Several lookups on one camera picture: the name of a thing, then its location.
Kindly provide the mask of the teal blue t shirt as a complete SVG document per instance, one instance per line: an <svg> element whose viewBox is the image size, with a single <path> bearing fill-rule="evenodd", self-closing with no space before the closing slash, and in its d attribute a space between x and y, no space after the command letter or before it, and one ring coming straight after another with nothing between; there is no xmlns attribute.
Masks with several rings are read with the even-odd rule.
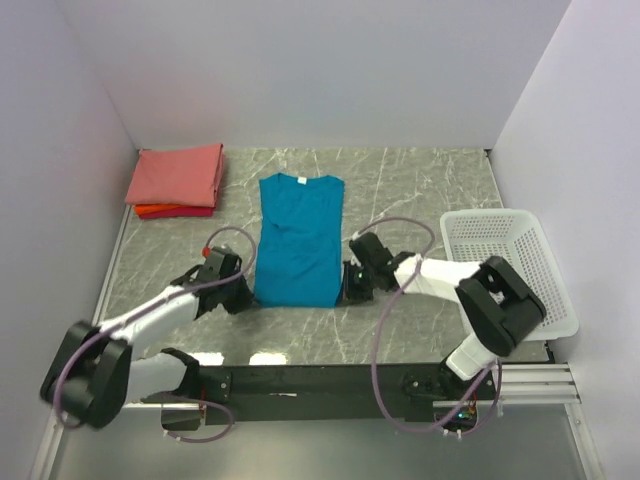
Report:
<svg viewBox="0 0 640 480"><path fill-rule="evenodd" d="M259 181L254 292L263 307L333 308L341 290L342 179L276 173Z"/></svg>

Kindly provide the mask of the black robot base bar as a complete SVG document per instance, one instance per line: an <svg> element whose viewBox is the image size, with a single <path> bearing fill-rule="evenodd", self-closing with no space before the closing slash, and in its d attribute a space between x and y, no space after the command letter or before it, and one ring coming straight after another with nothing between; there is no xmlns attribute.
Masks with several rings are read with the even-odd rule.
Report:
<svg viewBox="0 0 640 480"><path fill-rule="evenodd" d="M205 366L199 386L179 403L207 402L206 425L223 425L227 407L238 422L361 420L384 417L374 393L389 415L405 428L423 430L445 417L458 402L495 398L490 373L462 381L440 364L379 364L377 384L369 365Z"/></svg>

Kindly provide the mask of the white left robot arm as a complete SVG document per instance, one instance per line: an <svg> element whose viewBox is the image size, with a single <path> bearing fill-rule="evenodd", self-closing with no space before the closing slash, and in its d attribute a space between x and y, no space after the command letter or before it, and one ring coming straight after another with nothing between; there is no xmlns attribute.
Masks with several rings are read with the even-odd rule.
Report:
<svg viewBox="0 0 640 480"><path fill-rule="evenodd" d="M228 247L206 247L203 255L203 263L144 304L100 326L78 321L67 330L40 388L61 425L101 429L124 405L154 395L206 403L193 356L175 348L141 356L163 336L217 307L236 314L251 305L241 257Z"/></svg>

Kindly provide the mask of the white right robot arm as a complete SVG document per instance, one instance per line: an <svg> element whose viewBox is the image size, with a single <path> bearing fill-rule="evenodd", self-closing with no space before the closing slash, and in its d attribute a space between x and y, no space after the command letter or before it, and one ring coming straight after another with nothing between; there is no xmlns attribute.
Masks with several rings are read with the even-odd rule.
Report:
<svg viewBox="0 0 640 480"><path fill-rule="evenodd" d="M338 304L371 301L380 289L435 297L461 308L470 332L440 362L433 380L449 398L464 397L482 370L509 356L546 318L543 302L501 256L456 262L413 252L393 255L372 232L355 236L349 247L354 259L343 263Z"/></svg>

